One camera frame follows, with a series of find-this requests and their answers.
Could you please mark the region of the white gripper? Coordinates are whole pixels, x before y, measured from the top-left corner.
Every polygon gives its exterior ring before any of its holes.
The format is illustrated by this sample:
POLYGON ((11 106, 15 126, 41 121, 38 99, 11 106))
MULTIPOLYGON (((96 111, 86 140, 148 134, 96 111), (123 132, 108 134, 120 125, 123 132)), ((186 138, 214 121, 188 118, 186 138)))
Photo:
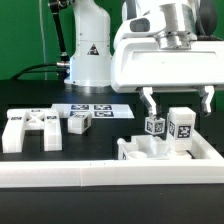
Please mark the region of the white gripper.
POLYGON ((148 115, 159 117, 153 89, 203 86, 199 91, 200 111, 209 116, 213 86, 224 85, 224 41, 193 41, 189 49, 162 49, 156 35, 164 28, 165 18, 158 14, 122 23, 114 40, 112 88, 117 92, 141 88, 140 100, 148 115))

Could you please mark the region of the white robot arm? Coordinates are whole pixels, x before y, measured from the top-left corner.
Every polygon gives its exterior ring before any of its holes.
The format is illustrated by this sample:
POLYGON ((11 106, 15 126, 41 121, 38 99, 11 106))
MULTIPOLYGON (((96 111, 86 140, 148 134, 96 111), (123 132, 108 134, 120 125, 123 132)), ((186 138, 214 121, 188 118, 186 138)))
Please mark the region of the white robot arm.
POLYGON ((205 34, 200 12, 211 0, 122 0, 122 24, 110 37, 110 17, 94 0, 70 0, 76 50, 66 83, 79 91, 137 92, 153 116, 155 92, 197 91, 201 110, 224 89, 224 41, 205 34))

